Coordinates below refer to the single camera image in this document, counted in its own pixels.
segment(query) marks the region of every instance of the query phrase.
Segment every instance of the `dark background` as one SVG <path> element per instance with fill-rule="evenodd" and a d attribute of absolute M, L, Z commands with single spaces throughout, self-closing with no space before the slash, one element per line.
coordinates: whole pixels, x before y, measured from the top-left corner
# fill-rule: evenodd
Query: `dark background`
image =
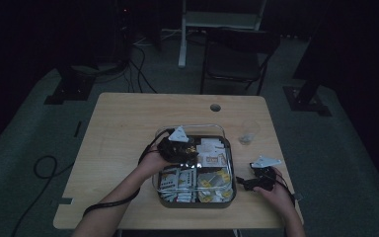
<path fill-rule="evenodd" d="M 251 11 L 245 1 L 189 0 L 189 9 Z M 160 29 L 181 26 L 181 9 L 177 0 L 0 0 L 0 133 L 46 72 L 127 58 L 135 32 L 159 43 Z M 337 92 L 379 170 L 379 1 L 270 0 L 262 29 L 311 39 L 293 77 Z"/>

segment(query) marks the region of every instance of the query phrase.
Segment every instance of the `chair seat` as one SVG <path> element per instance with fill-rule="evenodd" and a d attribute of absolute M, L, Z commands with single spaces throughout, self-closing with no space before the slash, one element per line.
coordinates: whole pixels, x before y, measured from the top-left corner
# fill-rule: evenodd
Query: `chair seat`
<path fill-rule="evenodd" d="M 210 47 L 205 69 L 210 77 L 228 80 L 256 81 L 261 75 L 256 53 L 236 51 L 222 44 Z"/>

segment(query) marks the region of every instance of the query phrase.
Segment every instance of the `black chair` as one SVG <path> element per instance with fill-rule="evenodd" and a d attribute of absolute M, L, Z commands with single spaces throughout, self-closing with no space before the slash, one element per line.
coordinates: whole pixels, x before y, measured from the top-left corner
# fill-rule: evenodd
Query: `black chair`
<path fill-rule="evenodd" d="M 267 63 L 280 44 L 280 38 L 269 32 L 214 28 L 207 32 L 201 89 L 206 79 L 248 83 L 259 81 L 257 95 L 263 86 Z"/>

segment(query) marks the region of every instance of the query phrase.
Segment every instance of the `box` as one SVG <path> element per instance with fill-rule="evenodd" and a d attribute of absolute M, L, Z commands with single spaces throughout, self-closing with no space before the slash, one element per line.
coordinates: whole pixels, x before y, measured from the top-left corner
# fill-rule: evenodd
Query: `box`
<path fill-rule="evenodd" d="M 196 164 L 166 167 L 152 177 L 160 203 L 169 208 L 229 206 L 236 196 L 236 182 L 231 147 L 224 129 L 217 124 L 180 126 L 196 147 Z M 162 127 L 156 136 L 177 127 Z"/>

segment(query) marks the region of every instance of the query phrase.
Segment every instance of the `chair backrest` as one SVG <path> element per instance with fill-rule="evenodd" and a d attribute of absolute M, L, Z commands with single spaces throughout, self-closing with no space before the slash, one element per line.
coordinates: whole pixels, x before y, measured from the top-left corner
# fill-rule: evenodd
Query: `chair backrest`
<path fill-rule="evenodd" d="M 223 43 L 238 51 L 273 54 L 279 47 L 280 37 L 270 32 L 213 28 L 209 29 L 207 41 Z"/>

